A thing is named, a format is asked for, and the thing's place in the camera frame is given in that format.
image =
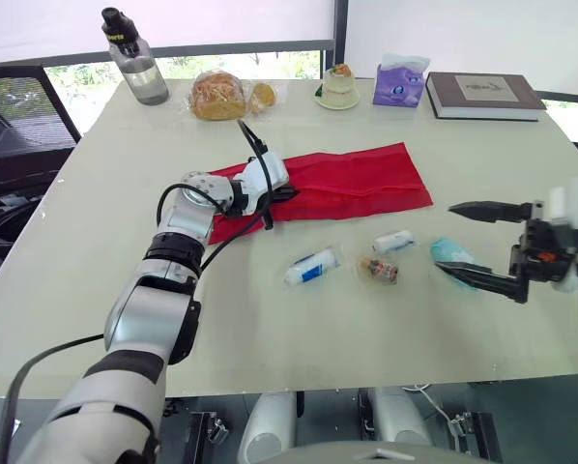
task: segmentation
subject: brown book cover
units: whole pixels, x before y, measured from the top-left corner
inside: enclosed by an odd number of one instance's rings
[[[523,75],[430,72],[442,108],[546,109]]]

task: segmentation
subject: water bottle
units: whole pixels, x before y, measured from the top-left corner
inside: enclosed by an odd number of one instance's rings
[[[124,75],[134,96],[143,104],[159,104],[169,98],[150,46],[138,35],[134,23],[116,8],[102,10],[102,31],[108,53]]]

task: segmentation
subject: tissue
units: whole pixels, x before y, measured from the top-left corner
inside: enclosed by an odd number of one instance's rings
[[[422,73],[429,63],[423,56],[384,54],[377,67],[373,104],[418,106],[424,90]]]

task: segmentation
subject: white bottle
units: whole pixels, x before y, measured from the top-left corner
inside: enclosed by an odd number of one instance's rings
[[[285,273],[284,281],[287,285],[297,285],[301,282],[320,276],[327,269],[338,266],[338,261],[331,248],[326,248],[315,254],[310,254],[296,261]]]
[[[377,237],[373,242],[373,250],[378,254],[386,254],[389,251],[403,248],[414,242],[414,236],[409,230],[401,230],[390,235]]]

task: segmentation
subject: bread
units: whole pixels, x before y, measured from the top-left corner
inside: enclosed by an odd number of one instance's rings
[[[263,82],[258,83],[252,89],[252,95],[248,102],[250,111],[253,113],[260,113],[268,106],[272,106],[276,101],[274,89]]]
[[[242,118],[246,99],[242,81],[229,72],[204,72],[190,91],[190,110],[201,119]]]

